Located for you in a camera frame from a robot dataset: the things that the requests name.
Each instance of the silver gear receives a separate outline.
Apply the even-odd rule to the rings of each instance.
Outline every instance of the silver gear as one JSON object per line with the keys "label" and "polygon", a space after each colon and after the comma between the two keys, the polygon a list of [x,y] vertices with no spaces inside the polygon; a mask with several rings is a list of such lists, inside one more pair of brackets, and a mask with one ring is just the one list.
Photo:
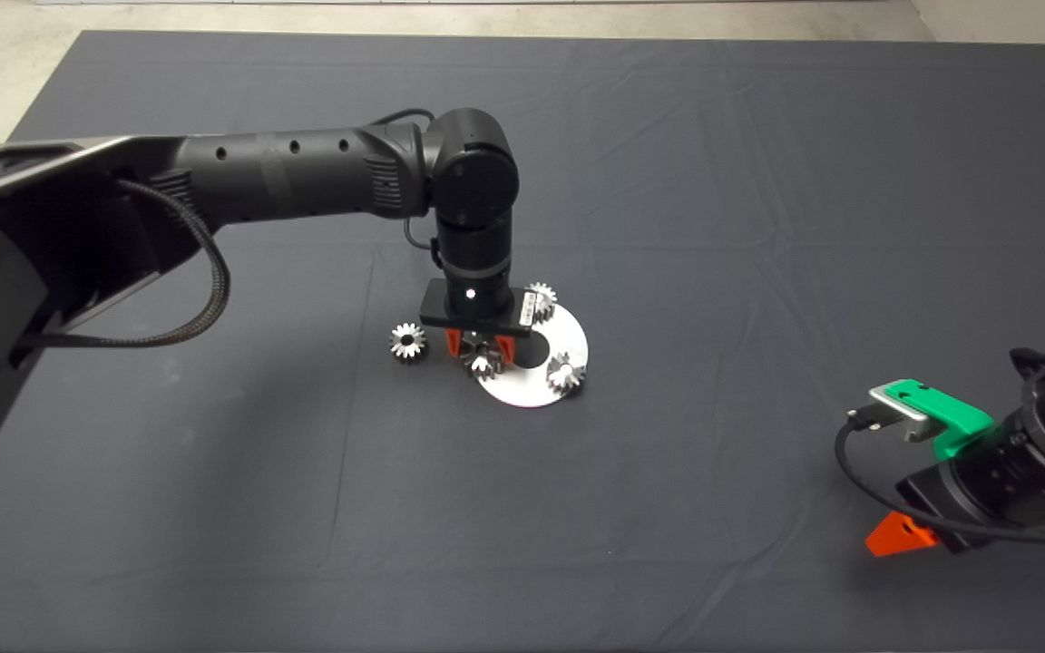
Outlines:
{"label": "silver gear", "polygon": [[555,314],[555,305],[559,303],[559,297],[555,294],[555,289],[551,285],[543,284],[542,281],[535,281],[534,284],[530,284],[526,288],[538,295],[534,302],[534,321],[547,322],[552,314]]}
{"label": "silver gear", "polygon": [[414,322],[394,326],[389,335],[389,351],[398,363],[417,363],[426,355],[426,332]]}
{"label": "silver gear", "polygon": [[469,376],[475,377],[475,379],[493,379],[494,375],[497,375],[505,368],[503,352],[490,347],[489,343],[473,344],[470,341],[464,341],[464,344],[471,346],[464,347],[465,353],[462,354],[461,358],[462,367],[465,368],[465,373]]}
{"label": "silver gear", "polygon": [[583,365],[573,365],[567,353],[556,353],[547,364],[547,384],[560,395],[567,395],[580,389],[588,375]]}

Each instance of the concrete floor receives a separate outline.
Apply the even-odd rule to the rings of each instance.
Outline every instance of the concrete floor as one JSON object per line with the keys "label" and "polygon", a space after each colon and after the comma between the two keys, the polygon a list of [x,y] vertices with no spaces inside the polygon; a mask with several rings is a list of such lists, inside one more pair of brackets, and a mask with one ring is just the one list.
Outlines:
{"label": "concrete floor", "polygon": [[1045,41],[1029,0],[675,4],[104,4],[0,0],[0,141],[83,29]]}

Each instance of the robotic arm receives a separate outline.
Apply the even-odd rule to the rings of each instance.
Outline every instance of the robotic arm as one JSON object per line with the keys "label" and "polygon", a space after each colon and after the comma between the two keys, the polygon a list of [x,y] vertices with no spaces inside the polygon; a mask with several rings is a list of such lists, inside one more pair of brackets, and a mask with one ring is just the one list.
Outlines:
{"label": "robotic arm", "polygon": [[[1021,406],[996,424],[990,415],[921,381],[873,389],[874,403],[849,413],[837,435],[851,481],[892,512],[869,535],[875,555],[946,545],[961,554],[995,539],[1045,542],[1045,354],[1017,348]],[[845,441],[855,430],[900,424],[908,442],[932,439],[938,462],[897,483],[905,505],[854,470]]]}
{"label": "robotic arm", "polygon": [[[397,122],[426,115],[423,131]],[[410,109],[364,127],[0,146],[0,424],[41,347],[153,347],[199,334],[224,309],[228,276],[211,232],[232,224],[434,210],[428,326],[527,337],[509,285],[518,170],[496,120]],[[214,299],[158,339],[66,334],[204,249]]]}

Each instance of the table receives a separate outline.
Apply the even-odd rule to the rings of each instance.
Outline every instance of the table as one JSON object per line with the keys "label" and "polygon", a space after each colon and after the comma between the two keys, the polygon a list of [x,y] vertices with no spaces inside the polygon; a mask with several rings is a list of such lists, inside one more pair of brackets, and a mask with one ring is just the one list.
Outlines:
{"label": "table", "polygon": [[[222,231],[214,329],[46,353],[1,429],[0,650],[1045,649],[1045,546],[872,559],[831,456],[882,381],[1019,401],[1045,46],[87,32],[16,138],[402,107],[505,125],[513,278],[584,324],[586,392],[395,364],[435,274],[400,224]],[[173,326],[207,274],[87,331]],[[857,456],[890,491],[930,463]]]}

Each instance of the black cable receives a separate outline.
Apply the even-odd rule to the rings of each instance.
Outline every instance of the black cable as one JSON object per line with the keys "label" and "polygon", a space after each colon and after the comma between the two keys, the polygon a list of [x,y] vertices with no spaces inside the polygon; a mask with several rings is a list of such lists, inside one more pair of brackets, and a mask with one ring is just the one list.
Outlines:
{"label": "black cable", "polygon": [[932,528],[936,528],[942,531],[950,531],[950,533],[960,533],[966,536],[979,537],[983,539],[1000,539],[1006,541],[1028,542],[1028,544],[1045,544],[1045,530],[1002,529],[994,528],[994,526],[972,524],[970,521],[958,521],[955,519],[947,519],[946,517],[931,515],[931,513],[925,512],[925,510],[919,510],[884,496],[883,493],[877,491],[874,487],[870,487],[865,483],[865,481],[857,475],[857,471],[854,471],[854,466],[850,462],[850,456],[847,456],[845,451],[845,443],[850,441],[850,436],[855,434],[856,430],[862,429],[868,429],[867,425],[860,423],[857,419],[850,418],[850,420],[845,422],[845,425],[841,426],[841,429],[837,430],[834,452],[837,454],[837,464],[841,466],[841,471],[845,472],[845,476],[849,477],[850,481],[853,481],[854,485],[857,486],[860,491],[867,493],[867,495],[878,502],[878,504],[883,505],[888,509],[896,510],[896,512],[903,513],[905,516],[915,521],[919,526],[932,526]]}
{"label": "black cable", "polygon": [[116,348],[142,348],[142,347],[163,347],[173,346],[178,343],[190,341],[196,335],[208,330],[216,319],[224,312],[229,300],[229,267],[220,256],[220,251],[216,248],[216,241],[208,232],[207,224],[188,208],[187,204],[169,194],[162,193],[153,187],[144,186],[142,183],[129,182],[125,179],[116,181],[121,189],[135,195],[141,195],[148,200],[154,200],[169,208],[179,217],[180,223],[188,228],[195,242],[200,243],[200,249],[207,253],[208,260],[212,263],[212,293],[208,297],[208,303],[195,318],[192,318],[182,326],[158,335],[148,335],[146,339],[103,339],[96,335],[74,335],[67,333],[38,333],[26,335],[20,341],[21,347],[116,347]]}
{"label": "black cable", "polygon": [[389,124],[394,122],[394,120],[400,120],[402,117],[410,116],[422,116],[424,119],[428,119],[429,122],[435,122],[435,115],[428,111],[428,109],[411,108],[402,109],[399,112],[393,112],[389,116],[382,116],[380,119],[373,120],[373,122],[370,122],[369,124]]}
{"label": "black cable", "polygon": [[411,244],[414,244],[415,248],[418,248],[419,250],[426,250],[426,252],[428,252],[428,251],[431,251],[433,249],[433,248],[429,247],[429,243],[423,243],[422,240],[415,240],[414,239],[414,234],[411,234],[411,232],[410,232],[410,218],[409,217],[405,218],[405,227],[403,227],[402,232],[403,232],[403,234],[405,234],[405,239],[409,240],[409,242]]}

